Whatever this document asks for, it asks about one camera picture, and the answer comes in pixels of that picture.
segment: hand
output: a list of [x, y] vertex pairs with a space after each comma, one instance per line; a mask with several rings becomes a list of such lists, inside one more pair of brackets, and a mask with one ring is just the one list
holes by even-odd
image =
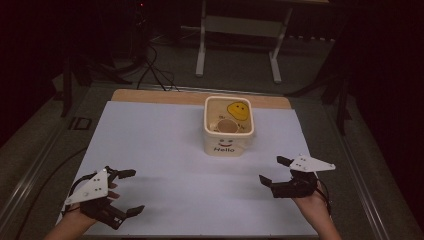
[[[111, 189], [117, 187], [116, 184], [111, 183]], [[117, 199], [119, 194], [109, 191], [108, 197]], [[82, 236], [97, 220], [83, 214], [80, 209], [80, 204], [73, 204], [65, 213], [60, 222], [47, 234], [44, 240], [71, 240]]]
[[325, 199], [315, 191], [303, 198], [292, 198], [305, 219], [317, 231], [322, 240], [341, 239], [327, 210]]

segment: floor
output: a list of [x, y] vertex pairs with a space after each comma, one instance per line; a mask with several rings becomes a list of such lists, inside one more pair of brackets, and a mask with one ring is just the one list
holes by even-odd
[[[331, 42], [287, 39], [278, 58], [283, 83], [275, 85], [268, 54], [263, 49], [208, 44], [205, 73], [198, 78], [194, 74], [198, 49], [193, 42], [152, 43], [154, 50], [149, 50], [149, 59], [156, 59], [155, 67], [162, 70], [157, 72], [159, 81], [168, 88], [173, 76], [173, 83], [180, 91], [283, 96], [314, 80], [332, 46]], [[145, 68], [123, 76], [131, 85], [112, 83], [96, 73], [91, 87], [74, 82], [74, 102], [67, 117], [60, 117], [61, 102], [48, 101], [0, 149], [4, 163], [0, 169], [0, 206], [5, 206], [0, 215], [4, 220], [0, 221], [2, 239], [16, 239], [19, 233], [19, 239], [41, 239], [54, 226], [84, 148], [89, 145], [103, 107], [113, 92], [137, 86], [161, 90], [151, 73], [138, 84], [144, 71]], [[334, 162], [338, 167], [335, 172], [319, 176], [331, 189], [333, 220], [342, 237], [424, 239], [355, 106], [354, 97], [348, 99], [350, 119], [345, 121], [346, 136], [342, 136], [334, 124], [337, 102], [323, 105], [319, 98], [322, 91], [323, 88], [316, 89], [289, 100], [298, 114], [311, 155]], [[73, 128], [74, 117], [91, 119], [91, 127]], [[59, 167], [63, 161], [68, 162]]]

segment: white table surface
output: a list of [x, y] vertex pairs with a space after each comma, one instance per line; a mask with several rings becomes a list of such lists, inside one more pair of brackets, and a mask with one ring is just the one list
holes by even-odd
[[294, 110], [254, 108], [256, 134], [241, 157], [203, 151], [203, 106], [107, 103], [75, 179], [135, 169], [116, 179], [122, 211], [145, 205], [118, 230], [98, 223], [86, 234], [116, 237], [316, 236], [291, 199], [275, 199], [259, 174], [287, 182], [276, 156], [309, 155]]

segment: smiley face sticker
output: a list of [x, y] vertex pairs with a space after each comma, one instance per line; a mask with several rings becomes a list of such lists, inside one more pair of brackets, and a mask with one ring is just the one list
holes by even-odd
[[249, 118], [249, 107], [243, 102], [234, 102], [228, 105], [227, 111], [240, 121], [245, 121]]

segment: plastic container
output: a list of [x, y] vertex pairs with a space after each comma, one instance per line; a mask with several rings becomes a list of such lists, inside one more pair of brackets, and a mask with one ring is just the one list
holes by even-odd
[[249, 100], [208, 97], [204, 111], [204, 150], [217, 157], [238, 157], [251, 144], [255, 131]]

